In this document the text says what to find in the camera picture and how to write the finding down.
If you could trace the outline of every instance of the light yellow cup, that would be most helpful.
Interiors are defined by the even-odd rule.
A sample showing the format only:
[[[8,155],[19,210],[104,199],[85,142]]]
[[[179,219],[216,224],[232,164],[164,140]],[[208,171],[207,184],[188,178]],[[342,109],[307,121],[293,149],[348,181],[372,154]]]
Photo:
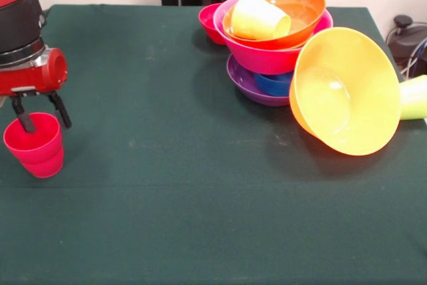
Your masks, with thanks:
[[[239,0],[231,21],[232,33],[246,39],[274,39],[286,36],[291,17],[266,0]]]
[[[399,84],[402,113],[400,119],[427,117],[427,75],[421,75]]]

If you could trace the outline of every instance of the purple bowl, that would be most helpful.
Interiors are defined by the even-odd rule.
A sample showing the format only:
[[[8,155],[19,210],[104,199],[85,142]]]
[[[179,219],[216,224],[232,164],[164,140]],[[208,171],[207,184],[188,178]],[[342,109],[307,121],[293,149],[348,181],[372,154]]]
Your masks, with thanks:
[[[227,60],[227,72],[236,87],[249,99],[270,107],[289,105],[289,97],[269,96],[259,90],[255,84],[254,74],[239,65],[233,55]]]

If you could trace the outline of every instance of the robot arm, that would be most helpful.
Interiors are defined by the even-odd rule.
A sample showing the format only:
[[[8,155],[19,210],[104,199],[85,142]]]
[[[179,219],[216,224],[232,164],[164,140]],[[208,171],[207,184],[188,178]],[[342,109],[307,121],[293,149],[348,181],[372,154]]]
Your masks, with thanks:
[[[67,62],[58,48],[48,48],[41,38],[46,19],[39,0],[0,0],[0,107],[10,97],[24,129],[34,125],[22,98],[46,95],[55,106],[63,128],[71,127],[57,90],[67,80]]]

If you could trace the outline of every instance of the green tablecloth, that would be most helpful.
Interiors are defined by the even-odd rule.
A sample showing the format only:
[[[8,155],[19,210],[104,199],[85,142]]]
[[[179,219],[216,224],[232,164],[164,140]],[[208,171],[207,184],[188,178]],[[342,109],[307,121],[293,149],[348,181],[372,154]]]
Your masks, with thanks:
[[[427,283],[425,123],[333,152],[237,92],[199,9],[52,8],[73,127],[49,180],[0,148],[0,283]],[[386,48],[366,9],[330,11]]]

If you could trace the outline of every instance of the red plastic cup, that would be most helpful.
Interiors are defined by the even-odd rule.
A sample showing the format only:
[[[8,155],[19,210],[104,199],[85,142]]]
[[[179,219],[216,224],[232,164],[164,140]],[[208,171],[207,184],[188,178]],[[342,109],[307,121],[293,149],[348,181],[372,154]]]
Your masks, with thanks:
[[[199,21],[205,29],[209,38],[214,43],[216,43],[217,45],[225,45],[225,41],[222,39],[222,36],[220,35],[220,33],[218,33],[214,26],[214,13],[220,5],[221,3],[213,3],[209,6],[204,7],[199,12]]]
[[[31,113],[35,133],[27,133],[18,119],[7,126],[3,141],[22,166],[37,178],[57,174],[63,165],[61,126],[55,116]]]

